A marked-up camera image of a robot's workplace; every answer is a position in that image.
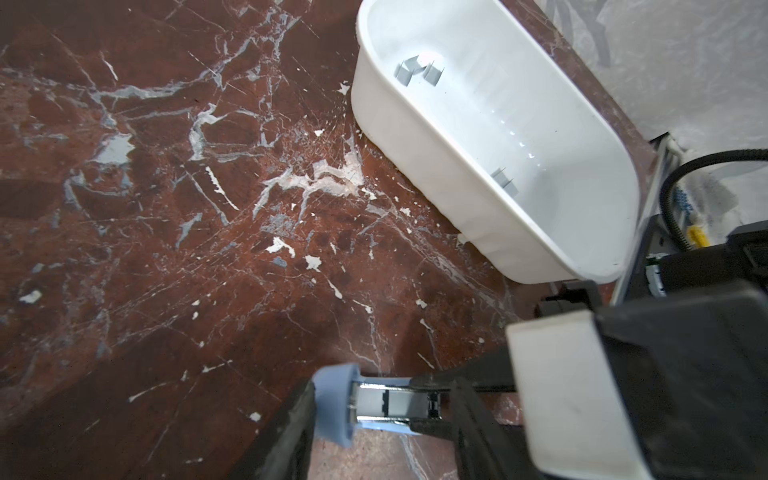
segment yellow component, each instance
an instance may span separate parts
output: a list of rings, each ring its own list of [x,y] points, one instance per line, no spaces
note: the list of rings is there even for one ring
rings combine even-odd
[[[701,230],[701,227],[697,225],[688,227],[687,234],[688,240],[690,240],[693,245],[696,245],[697,248],[704,248],[711,245],[710,239],[704,234],[704,230]]]

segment white wall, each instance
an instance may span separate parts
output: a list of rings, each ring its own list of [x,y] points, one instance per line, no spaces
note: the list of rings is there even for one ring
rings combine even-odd
[[[651,139],[768,148],[767,0],[535,0]]]

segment red marble floor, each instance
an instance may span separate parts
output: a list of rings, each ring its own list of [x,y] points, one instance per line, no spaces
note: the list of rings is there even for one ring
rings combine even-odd
[[[645,189],[650,148],[538,7],[505,3]],[[1,477],[219,478],[320,366],[455,366],[550,293],[459,242],[359,133],[358,6],[0,8]],[[316,442],[312,476],[452,462],[446,442],[364,432]]]

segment white plastic tray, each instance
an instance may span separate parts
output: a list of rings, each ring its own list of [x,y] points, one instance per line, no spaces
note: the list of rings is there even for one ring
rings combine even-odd
[[[358,125],[496,268],[616,280],[637,221],[631,159],[498,0],[364,0],[357,35]],[[437,85],[401,84],[425,52],[442,58]]]

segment black cable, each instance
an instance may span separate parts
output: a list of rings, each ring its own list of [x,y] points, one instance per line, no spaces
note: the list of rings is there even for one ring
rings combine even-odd
[[[659,191],[661,218],[664,219],[667,230],[669,230],[675,243],[683,252],[692,250],[693,247],[688,243],[688,239],[685,237],[680,225],[677,224],[672,216],[672,194],[674,193],[675,184],[694,170],[733,161],[768,161],[768,149],[723,151],[691,160],[675,169],[661,185],[661,190]]]

